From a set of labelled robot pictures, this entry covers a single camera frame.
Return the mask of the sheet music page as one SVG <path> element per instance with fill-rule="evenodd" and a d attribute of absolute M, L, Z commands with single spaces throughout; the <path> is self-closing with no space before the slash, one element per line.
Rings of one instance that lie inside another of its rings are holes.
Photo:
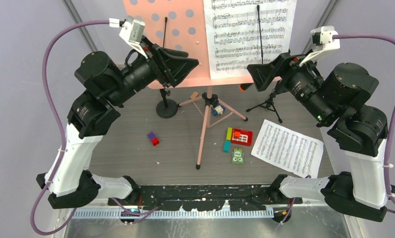
<path fill-rule="evenodd" d="M 289 49 L 295 0 L 205 0 L 211 79 L 246 76 Z"/>
<path fill-rule="evenodd" d="M 251 155 L 299 177 L 317 178 L 324 143 L 264 120 Z"/>

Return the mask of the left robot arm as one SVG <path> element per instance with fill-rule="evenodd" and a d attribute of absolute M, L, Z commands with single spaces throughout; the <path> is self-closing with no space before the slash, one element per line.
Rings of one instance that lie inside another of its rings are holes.
<path fill-rule="evenodd" d="M 54 209 L 79 208 L 95 199 L 120 199 L 134 205 L 141 191 L 129 176 L 108 178 L 89 171 L 92 153 L 120 116 L 118 108 L 153 81 L 175 87 L 199 65 L 184 51 L 167 49 L 146 37 L 140 42 L 137 58 L 120 69 L 103 51 L 88 54 L 74 75 L 85 87 L 68 113 L 65 148 L 59 152 L 51 172 L 36 178 L 50 191 L 48 202 Z"/>

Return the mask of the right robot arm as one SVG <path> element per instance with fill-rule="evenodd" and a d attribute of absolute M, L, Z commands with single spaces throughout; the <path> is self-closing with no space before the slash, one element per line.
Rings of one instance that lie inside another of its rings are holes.
<path fill-rule="evenodd" d="M 379 82 L 355 63 L 340 63 L 323 78 L 316 63 L 306 55 L 279 54 L 265 64 L 249 64 L 257 91 L 262 92 L 278 77 L 272 95 L 289 92 L 315 118 L 317 127 L 346 154 L 350 171 L 324 178 L 278 175 L 268 188 L 275 203 L 295 197 L 324 201 L 335 211 L 381 222 L 389 195 L 384 152 L 389 134 L 384 112 L 366 105 Z"/>

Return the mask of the black tripod mic stand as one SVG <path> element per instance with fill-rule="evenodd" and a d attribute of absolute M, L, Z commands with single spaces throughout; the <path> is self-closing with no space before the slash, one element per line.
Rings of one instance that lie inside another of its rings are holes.
<path fill-rule="evenodd" d="M 263 108 L 263 109 L 265 109 L 267 111 L 274 112 L 276 114 L 277 118 L 278 118 L 278 122 L 279 123 L 283 123 L 283 120 L 280 117 L 280 115 L 279 115 L 279 113 L 278 113 L 278 111 L 277 111 L 277 109 L 275 107 L 274 98 L 276 97 L 276 95 L 277 95 L 277 91 L 276 91 L 276 88 L 274 88 L 271 91 L 271 93 L 269 94 L 268 99 L 266 99 L 264 102 L 262 102 L 260 104 L 257 104 L 257 105 L 255 105 L 255 106 L 253 106 L 251 108 L 246 109 L 246 112 L 250 112 L 251 110 L 253 110 L 255 108 Z"/>

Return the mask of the pink music stand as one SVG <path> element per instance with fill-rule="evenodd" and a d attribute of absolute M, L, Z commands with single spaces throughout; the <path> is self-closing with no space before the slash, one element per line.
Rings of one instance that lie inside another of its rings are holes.
<path fill-rule="evenodd" d="M 206 87 L 207 98 L 213 97 L 213 87 L 251 83 L 248 76 L 211 79 L 204 2 L 202 0 L 125 0 L 126 12 L 141 16 L 145 33 L 153 43 L 169 49 L 188 52 L 199 65 L 179 84 L 180 88 Z"/>

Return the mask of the black round base mic stand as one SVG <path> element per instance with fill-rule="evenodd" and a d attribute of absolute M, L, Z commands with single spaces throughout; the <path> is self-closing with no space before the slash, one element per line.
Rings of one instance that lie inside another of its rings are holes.
<path fill-rule="evenodd" d="M 178 105 L 176 101 L 167 98 L 170 95 L 170 90 L 160 89 L 159 92 L 162 100 L 156 106 L 156 113 L 164 119 L 172 118 L 178 112 Z"/>

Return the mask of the blue white toy car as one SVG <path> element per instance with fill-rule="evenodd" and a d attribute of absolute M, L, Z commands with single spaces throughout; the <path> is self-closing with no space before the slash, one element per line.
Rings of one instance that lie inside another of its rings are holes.
<path fill-rule="evenodd" d="M 214 116 L 222 115 L 224 113 L 225 109 L 226 108 L 223 105 L 218 104 L 217 106 L 213 107 L 212 114 Z"/>

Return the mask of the red window toy block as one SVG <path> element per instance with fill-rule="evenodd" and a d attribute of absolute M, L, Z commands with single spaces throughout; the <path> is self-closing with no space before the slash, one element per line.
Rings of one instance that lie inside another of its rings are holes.
<path fill-rule="evenodd" d="M 248 130 L 233 128 L 231 135 L 231 143 L 243 145 L 243 146 L 251 146 L 253 143 L 253 132 Z"/>

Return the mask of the lime green toy block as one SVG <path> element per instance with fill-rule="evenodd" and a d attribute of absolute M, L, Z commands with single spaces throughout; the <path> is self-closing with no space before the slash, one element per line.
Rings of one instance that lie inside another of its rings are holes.
<path fill-rule="evenodd" d="M 229 127 L 229 128 L 227 129 L 227 133 L 226 133 L 226 140 L 231 141 L 231 139 L 232 139 L 232 133 L 233 133 L 233 128 L 232 128 L 232 127 Z"/>

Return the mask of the teal toy block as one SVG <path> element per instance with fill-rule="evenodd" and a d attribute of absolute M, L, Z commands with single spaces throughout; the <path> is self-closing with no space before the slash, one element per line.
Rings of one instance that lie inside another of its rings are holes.
<path fill-rule="evenodd" d="M 228 153 L 230 150 L 231 141 L 226 140 L 223 146 L 223 152 Z"/>

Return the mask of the purple red toy block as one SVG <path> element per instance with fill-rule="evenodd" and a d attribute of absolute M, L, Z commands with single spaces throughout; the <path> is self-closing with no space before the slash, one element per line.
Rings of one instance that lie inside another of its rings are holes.
<path fill-rule="evenodd" d="M 160 143 L 158 137 L 153 132 L 149 132 L 147 134 L 147 137 L 150 140 L 150 142 L 153 144 L 153 146 L 156 146 Z"/>

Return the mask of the green monster face block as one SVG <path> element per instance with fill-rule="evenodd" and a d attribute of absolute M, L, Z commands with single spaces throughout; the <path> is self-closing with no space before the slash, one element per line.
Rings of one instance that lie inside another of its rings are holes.
<path fill-rule="evenodd" d="M 244 164 L 244 153 L 242 149 L 234 148 L 232 152 L 232 159 L 233 164 L 236 165 L 243 165 Z"/>

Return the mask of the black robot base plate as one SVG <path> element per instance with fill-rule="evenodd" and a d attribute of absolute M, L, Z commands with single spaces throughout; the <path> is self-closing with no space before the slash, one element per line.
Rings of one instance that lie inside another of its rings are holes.
<path fill-rule="evenodd" d="M 269 185 L 142 185 L 125 199 L 124 207 L 160 211 L 219 211 L 229 205 L 231 211 L 261 211 L 267 205 L 289 205 L 291 199 L 279 195 Z"/>

